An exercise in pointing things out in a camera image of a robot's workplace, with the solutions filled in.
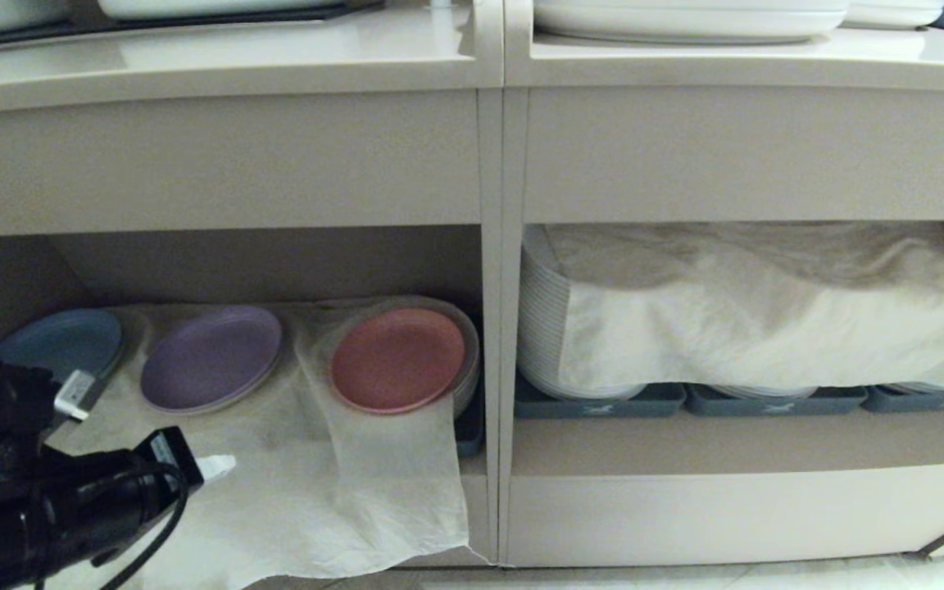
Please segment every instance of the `white cloth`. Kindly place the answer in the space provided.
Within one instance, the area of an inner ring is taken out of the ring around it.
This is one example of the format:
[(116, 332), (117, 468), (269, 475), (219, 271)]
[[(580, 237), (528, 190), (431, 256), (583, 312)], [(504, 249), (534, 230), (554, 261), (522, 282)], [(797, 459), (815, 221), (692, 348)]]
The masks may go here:
[[(154, 411), (139, 378), (155, 341), (220, 306), (113, 310), (134, 350), (89, 420), (49, 445), (72, 455), (131, 448), (153, 429), (178, 425), (196, 456), (237, 462), (192, 497), (173, 537), (127, 588), (232, 590), (272, 575), (346, 578), (468, 544), (450, 397), (410, 414), (370, 415), (331, 392), (331, 347), (348, 326), (397, 302), (448, 306), (422, 297), (264, 306), (288, 339), (272, 376), (236, 406), (192, 417)], [(96, 588), (153, 535), (100, 570), (68, 568), (48, 585)]]
[(558, 380), (944, 385), (944, 224), (548, 225)]

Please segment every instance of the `cable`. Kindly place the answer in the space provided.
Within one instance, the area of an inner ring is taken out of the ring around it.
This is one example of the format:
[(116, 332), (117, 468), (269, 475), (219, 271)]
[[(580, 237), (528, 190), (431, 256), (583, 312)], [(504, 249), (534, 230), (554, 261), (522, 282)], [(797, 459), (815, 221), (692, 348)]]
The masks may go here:
[(104, 586), (101, 586), (101, 590), (117, 590), (123, 583), (126, 583), (127, 580), (132, 578), (139, 569), (145, 565), (148, 560), (152, 559), (155, 552), (160, 550), (162, 545), (170, 538), (170, 534), (173, 533), (173, 529), (177, 528), (177, 523), (180, 522), (180, 516), (184, 513), (184, 507), (188, 505), (188, 480), (184, 477), (184, 474), (181, 473), (179, 468), (169, 465), (167, 463), (155, 463), (151, 466), (150, 473), (146, 474), (163, 474), (168, 475), (177, 482), (177, 490), (179, 490), (179, 495), (177, 496), (177, 501), (173, 505), (173, 513), (170, 515), (170, 520), (166, 523), (166, 526), (162, 528), (162, 531), (158, 534), (158, 537), (151, 542), (151, 545), (147, 546), (145, 550), (136, 556), (135, 560), (130, 562), (130, 565), (126, 566), (123, 571), (116, 574), (115, 578), (109, 580), (108, 583), (105, 583)]

